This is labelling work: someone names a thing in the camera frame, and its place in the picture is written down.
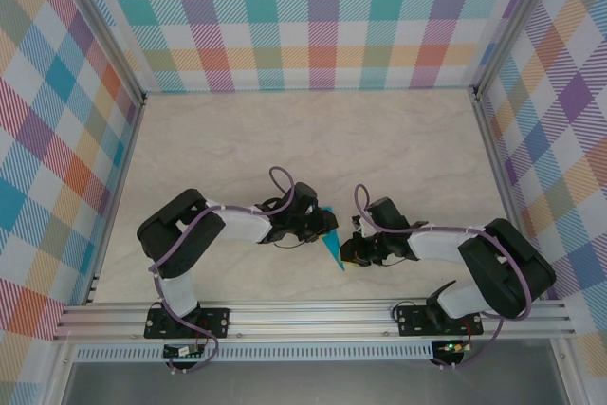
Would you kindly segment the blue paper sheet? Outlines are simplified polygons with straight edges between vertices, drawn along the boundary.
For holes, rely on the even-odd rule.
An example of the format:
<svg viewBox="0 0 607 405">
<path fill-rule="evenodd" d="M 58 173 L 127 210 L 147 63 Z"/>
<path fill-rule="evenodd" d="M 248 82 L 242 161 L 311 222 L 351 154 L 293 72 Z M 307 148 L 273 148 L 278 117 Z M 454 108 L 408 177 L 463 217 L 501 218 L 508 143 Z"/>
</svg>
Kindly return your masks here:
<svg viewBox="0 0 607 405">
<path fill-rule="evenodd" d="M 319 228 L 319 215 L 321 212 L 333 212 L 333 210 L 330 207 L 317 207 L 317 209 L 314 211 L 314 233 L 317 232 L 317 229 Z M 338 229 L 328 232 L 324 237 L 320 239 L 327 247 L 329 253 L 337 263 L 338 267 L 341 270 L 344 270 L 344 265 L 340 258 L 340 238 L 338 234 Z"/>
</svg>

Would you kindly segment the grey metal sheet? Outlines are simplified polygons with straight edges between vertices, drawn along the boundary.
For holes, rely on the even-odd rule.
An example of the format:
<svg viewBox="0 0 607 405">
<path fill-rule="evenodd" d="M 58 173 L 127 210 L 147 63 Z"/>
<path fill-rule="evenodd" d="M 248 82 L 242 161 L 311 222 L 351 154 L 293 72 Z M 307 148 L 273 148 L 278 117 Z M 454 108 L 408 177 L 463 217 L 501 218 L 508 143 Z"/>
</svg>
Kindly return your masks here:
<svg viewBox="0 0 607 405">
<path fill-rule="evenodd" d="M 227 362 L 189 375 L 160 363 L 79 363 L 62 405 L 569 405 L 553 374 L 442 372 L 424 364 Z"/>
</svg>

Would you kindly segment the small black circuit board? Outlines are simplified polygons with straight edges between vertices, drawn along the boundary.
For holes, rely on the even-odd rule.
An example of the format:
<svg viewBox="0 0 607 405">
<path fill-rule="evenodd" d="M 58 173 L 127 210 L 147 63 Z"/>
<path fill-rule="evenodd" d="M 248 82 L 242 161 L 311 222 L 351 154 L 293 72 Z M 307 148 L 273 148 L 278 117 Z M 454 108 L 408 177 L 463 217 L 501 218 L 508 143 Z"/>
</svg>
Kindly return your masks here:
<svg viewBox="0 0 607 405">
<path fill-rule="evenodd" d="M 169 343 L 162 348 L 164 359 L 201 359 L 205 353 L 204 344 Z"/>
</svg>

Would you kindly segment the long aluminium base rail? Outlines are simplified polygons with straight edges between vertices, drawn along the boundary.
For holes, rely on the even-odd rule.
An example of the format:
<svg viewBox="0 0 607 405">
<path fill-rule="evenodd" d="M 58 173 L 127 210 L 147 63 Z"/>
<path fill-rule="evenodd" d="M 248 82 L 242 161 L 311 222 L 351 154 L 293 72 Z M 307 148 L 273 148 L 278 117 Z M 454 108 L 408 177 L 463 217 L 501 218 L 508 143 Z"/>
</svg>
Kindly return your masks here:
<svg viewBox="0 0 607 405">
<path fill-rule="evenodd" d="M 399 303 L 423 304 L 410 298 L 303 302 L 201 302 L 204 308 L 230 310 L 226 341 L 395 341 L 399 338 L 391 311 Z M 150 303 L 92 303 L 67 307 L 55 331 L 55 342 L 145 342 L 143 330 Z M 481 315 L 488 340 L 557 339 L 576 335 L 573 322 L 560 301 L 539 300 L 521 321 Z"/>
</svg>

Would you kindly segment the aluminium side rail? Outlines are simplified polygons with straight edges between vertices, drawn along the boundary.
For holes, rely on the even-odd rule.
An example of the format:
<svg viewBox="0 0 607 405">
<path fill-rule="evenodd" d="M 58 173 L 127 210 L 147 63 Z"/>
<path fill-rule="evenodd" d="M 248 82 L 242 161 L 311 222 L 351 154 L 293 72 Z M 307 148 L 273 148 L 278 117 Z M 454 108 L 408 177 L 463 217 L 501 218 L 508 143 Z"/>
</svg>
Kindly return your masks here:
<svg viewBox="0 0 607 405">
<path fill-rule="evenodd" d="M 103 231 L 101 233 L 101 239 L 99 245 L 94 250 L 94 254 L 88 264 L 87 270 L 83 277 L 82 286 L 79 292 L 74 295 L 74 302 L 76 305 L 86 305 L 89 303 L 89 299 L 94 294 L 96 287 L 93 285 L 94 282 L 99 280 L 101 276 L 101 270 L 105 256 L 108 251 L 109 242 L 111 239 L 112 231 L 116 222 L 118 210 L 120 207 L 120 200 L 124 190 L 125 182 L 128 176 L 129 166 L 131 164 L 132 156 L 136 148 L 138 133 L 140 126 L 143 121 L 146 104 L 149 97 L 147 94 L 143 95 L 142 101 L 139 103 L 136 115 L 134 118 L 134 125 L 127 142 L 127 148 L 125 149 L 121 165 L 120 173 L 118 175 L 117 186 L 110 199 L 110 205 L 108 207 L 108 213 Z"/>
<path fill-rule="evenodd" d="M 506 185 L 506 172 L 499 163 L 485 109 L 477 100 L 471 104 L 506 216 L 483 226 L 479 234 L 464 243 L 460 252 L 489 307 L 504 318 L 520 319 L 531 303 L 555 283 L 556 275 L 518 231 L 513 197 Z"/>
</svg>

